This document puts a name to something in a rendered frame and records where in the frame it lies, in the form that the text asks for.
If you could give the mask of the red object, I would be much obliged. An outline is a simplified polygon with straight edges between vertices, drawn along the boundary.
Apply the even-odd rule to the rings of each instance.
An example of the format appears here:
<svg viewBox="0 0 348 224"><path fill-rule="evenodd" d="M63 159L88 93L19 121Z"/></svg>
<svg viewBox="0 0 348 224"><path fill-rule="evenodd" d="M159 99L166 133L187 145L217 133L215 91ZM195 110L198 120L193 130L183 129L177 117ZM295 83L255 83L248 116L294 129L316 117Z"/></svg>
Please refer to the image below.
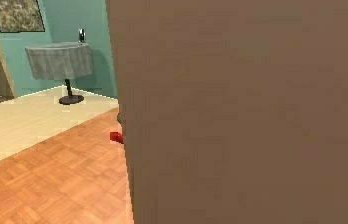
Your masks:
<svg viewBox="0 0 348 224"><path fill-rule="evenodd" d="M119 132L110 132L109 137L110 137L111 141L115 141L115 142L120 143L120 144L124 143L123 136Z"/></svg>

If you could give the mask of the large brown door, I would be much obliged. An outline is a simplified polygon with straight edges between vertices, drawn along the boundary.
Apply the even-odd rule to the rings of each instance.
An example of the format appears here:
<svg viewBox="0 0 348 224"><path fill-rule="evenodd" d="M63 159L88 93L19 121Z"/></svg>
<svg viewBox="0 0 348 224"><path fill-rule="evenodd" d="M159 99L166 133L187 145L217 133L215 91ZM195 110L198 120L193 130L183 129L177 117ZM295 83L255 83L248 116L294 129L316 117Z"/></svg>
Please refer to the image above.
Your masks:
<svg viewBox="0 0 348 224"><path fill-rule="evenodd" d="M348 224L348 0L106 0L135 224Z"/></svg>

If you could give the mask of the round table with grey cloth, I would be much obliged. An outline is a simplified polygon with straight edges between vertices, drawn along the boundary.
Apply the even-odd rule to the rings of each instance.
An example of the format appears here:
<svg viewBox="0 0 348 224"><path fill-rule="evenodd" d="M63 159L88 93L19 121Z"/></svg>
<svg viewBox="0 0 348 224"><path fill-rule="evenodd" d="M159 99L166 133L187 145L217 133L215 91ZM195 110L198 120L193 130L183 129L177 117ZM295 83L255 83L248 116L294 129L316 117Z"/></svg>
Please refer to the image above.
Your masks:
<svg viewBox="0 0 348 224"><path fill-rule="evenodd" d="M90 46L83 42L59 42L25 48L32 75L37 80L63 80L67 94L59 99L62 105L77 104L83 95L74 94L71 79L94 73Z"/></svg>

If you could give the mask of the framed picture with black frame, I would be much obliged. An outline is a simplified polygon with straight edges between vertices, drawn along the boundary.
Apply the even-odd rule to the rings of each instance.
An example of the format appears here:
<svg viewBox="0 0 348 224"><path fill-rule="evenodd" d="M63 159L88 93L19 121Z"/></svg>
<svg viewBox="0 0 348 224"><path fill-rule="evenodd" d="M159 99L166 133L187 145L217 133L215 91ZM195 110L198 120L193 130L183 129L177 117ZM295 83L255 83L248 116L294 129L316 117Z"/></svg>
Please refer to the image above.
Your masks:
<svg viewBox="0 0 348 224"><path fill-rule="evenodd" d="M38 0L0 0L0 33L44 31Z"/></svg>

